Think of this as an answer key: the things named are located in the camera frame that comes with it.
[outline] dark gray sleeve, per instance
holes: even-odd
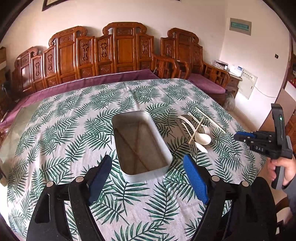
[[[293,215],[296,214],[296,175],[292,181],[283,188],[283,191],[288,195],[288,200],[290,203],[290,209]]]

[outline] person's hand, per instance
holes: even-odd
[[[269,157],[266,159],[267,162],[267,173],[269,176],[269,179],[274,181],[276,178],[275,169],[276,167],[285,167],[285,177],[283,181],[283,186],[286,186],[289,184],[289,182],[294,178],[296,174],[296,160],[293,155],[292,159],[280,157],[277,160],[271,160]]]

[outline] metal bolt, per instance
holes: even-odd
[[[242,181],[242,185],[243,185],[244,187],[248,187],[248,186],[249,186],[249,183],[248,183],[247,181]]]
[[[47,187],[51,187],[53,184],[54,184],[53,181],[49,181],[49,182],[46,184],[46,186],[47,186]]]
[[[77,177],[75,180],[76,180],[76,182],[80,183],[80,182],[82,182],[84,180],[84,178],[83,177]]]
[[[212,180],[214,182],[218,182],[218,181],[220,181],[220,178],[218,176],[212,176]]]

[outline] purple seat cushion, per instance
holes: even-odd
[[[207,78],[203,77],[200,74],[192,73],[189,76],[188,80],[207,94],[224,94],[225,93],[224,88],[208,80]]]

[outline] picture frame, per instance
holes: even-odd
[[[67,0],[44,0],[43,6],[42,6],[42,11],[44,11],[54,5],[57,5],[59,3],[65,2],[65,1],[67,1]]]

